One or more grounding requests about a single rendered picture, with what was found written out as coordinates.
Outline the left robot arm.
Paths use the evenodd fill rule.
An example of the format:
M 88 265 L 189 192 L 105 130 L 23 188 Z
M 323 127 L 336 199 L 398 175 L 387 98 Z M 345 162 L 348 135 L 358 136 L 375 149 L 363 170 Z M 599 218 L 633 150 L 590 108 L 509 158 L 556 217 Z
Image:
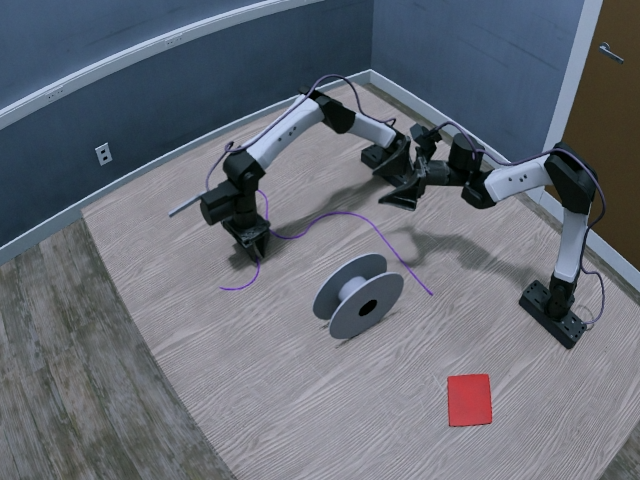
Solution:
M 442 140 L 441 134 L 435 129 L 425 134 L 429 130 L 418 123 L 409 130 L 413 141 L 422 148 L 428 164 L 437 150 L 435 142 Z M 581 271 L 580 258 L 590 203 L 594 201 L 596 192 L 594 183 L 571 157 L 559 152 L 544 154 L 512 167 L 487 172 L 480 169 L 484 154 L 480 151 L 477 151 L 477 154 L 477 161 L 473 161 L 470 143 L 462 133 L 455 134 L 447 161 L 449 182 L 446 184 L 463 187 L 460 197 L 476 209 L 494 207 L 510 196 L 534 188 L 555 186 L 564 207 L 564 220 L 558 258 L 551 275 L 549 290 L 538 280 L 534 280 L 523 292 L 522 297 L 575 344 L 587 329 L 587 325 L 570 308 L 575 302 L 573 294 Z

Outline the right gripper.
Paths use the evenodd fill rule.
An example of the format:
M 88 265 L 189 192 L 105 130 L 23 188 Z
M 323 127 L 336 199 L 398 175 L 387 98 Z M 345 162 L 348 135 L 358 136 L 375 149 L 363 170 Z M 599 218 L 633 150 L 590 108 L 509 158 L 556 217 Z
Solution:
M 220 224 L 240 245 L 242 244 L 245 247 L 241 245 L 255 264 L 256 257 L 253 242 L 260 255 L 265 258 L 271 224 L 256 213 L 256 204 L 254 209 L 249 212 L 239 213 L 234 210 L 234 214 L 221 221 Z

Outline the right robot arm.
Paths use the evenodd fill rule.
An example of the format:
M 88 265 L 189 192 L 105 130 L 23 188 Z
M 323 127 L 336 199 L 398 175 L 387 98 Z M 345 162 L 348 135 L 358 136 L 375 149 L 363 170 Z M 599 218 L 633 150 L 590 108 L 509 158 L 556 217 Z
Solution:
M 231 152 L 224 159 L 222 171 L 227 175 L 227 180 L 200 196 L 200 212 L 208 226 L 230 217 L 234 210 L 253 210 L 256 204 L 255 191 L 258 190 L 258 181 L 265 175 L 264 170 L 291 142 L 319 122 L 338 135 L 352 134 L 376 143 L 377 145 L 372 144 L 362 149 L 361 155 L 377 167 L 402 144 L 405 135 L 388 123 L 379 123 L 349 108 L 347 110 L 340 102 L 314 89 L 303 99 L 310 89 L 312 88 L 308 86 L 298 89 L 301 96 L 282 115 L 293 107 L 291 111 L 279 121 L 277 120 L 282 115 L 277 118 L 273 123 L 277 122 L 265 133 L 263 132 L 273 123 L 244 143 L 253 140 L 249 145 L 240 151 Z

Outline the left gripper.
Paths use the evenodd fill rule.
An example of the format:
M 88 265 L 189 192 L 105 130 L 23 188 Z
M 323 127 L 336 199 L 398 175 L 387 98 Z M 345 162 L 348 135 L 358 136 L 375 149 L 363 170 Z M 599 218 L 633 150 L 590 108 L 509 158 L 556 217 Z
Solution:
M 409 153 L 410 145 L 410 136 L 405 136 L 397 151 L 372 171 L 372 175 L 374 176 L 406 175 L 408 181 L 404 185 L 379 198 L 378 204 L 392 205 L 405 210 L 415 211 L 417 201 L 424 195 L 426 186 L 447 186 L 446 184 L 449 182 L 447 177 L 447 175 L 449 175 L 449 167 L 446 165 L 448 162 L 430 160 L 427 164 L 422 148 L 417 146 L 415 147 L 417 153 L 416 159 L 414 163 L 412 163 Z

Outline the grey cable reel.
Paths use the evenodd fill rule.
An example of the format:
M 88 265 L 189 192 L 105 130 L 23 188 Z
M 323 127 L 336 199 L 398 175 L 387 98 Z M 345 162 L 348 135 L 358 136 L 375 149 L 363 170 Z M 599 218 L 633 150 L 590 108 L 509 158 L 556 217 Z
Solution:
M 322 284 L 312 310 L 318 319 L 330 320 L 333 338 L 348 339 L 366 331 L 395 305 L 404 279 L 386 271 L 383 255 L 367 253 L 342 265 Z

